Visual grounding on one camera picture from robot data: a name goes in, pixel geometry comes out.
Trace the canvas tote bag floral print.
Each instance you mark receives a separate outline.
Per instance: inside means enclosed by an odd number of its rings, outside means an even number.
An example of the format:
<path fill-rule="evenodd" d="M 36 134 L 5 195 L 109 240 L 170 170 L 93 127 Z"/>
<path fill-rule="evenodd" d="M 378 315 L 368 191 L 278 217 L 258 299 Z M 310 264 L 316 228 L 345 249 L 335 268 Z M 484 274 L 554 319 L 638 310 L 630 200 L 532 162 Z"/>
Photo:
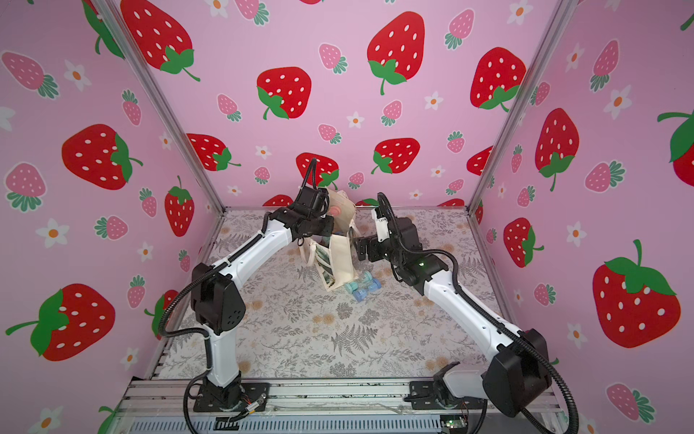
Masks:
<path fill-rule="evenodd" d="M 349 201 L 343 190 L 329 193 L 330 201 Z M 321 242 L 316 236 L 307 239 L 299 248 L 301 257 L 307 266 L 315 266 L 319 280 L 327 291 L 341 289 L 344 284 L 356 279 L 352 261 L 352 240 L 361 236 L 357 228 L 356 205 L 354 217 L 350 220 L 334 218 L 334 231 L 331 236 L 323 237 Z"/>

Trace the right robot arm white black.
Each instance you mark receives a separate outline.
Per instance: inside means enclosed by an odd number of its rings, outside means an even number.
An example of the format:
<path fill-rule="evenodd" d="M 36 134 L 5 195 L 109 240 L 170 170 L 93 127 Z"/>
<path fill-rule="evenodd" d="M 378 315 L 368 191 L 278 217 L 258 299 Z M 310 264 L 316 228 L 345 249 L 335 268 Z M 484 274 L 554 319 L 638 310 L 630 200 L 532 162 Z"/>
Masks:
<path fill-rule="evenodd" d="M 523 332 L 495 314 L 458 281 L 459 266 L 448 251 L 423 249 L 409 218 L 388 218 L 374 211 L 376 233 L 354 240 L 359 260 L 386 260 L 394 277 L 451 316 L 473 339 L 489 365 L 470 374 L 450 363 L 433 377 L 430 399 L 451 407 L 467 398 L 489 401 L 513 418 L 551 386 L 549 371 L 524 349 L 547 354 L 539 333 Z"/>

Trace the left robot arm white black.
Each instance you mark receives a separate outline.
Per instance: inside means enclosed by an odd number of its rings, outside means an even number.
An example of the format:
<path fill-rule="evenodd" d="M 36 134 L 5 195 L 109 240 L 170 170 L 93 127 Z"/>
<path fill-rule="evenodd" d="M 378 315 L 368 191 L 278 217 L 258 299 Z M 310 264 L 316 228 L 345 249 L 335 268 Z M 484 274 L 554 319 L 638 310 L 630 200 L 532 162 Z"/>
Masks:
<path fill-rule="evenodd" d="M 213 265 L 195 267 L 191 309 L 204 331 L 207 374 L 202 395 L 231 409 L 241 401 L 241 372 L 236 357 L 236 328 L 246 315 L 243 285 L 269 259 L 293 242 L 330 235 L 329 192 L 304 186 L 287 207 L 266 213 L 261 229 L 236 251 Z"/>

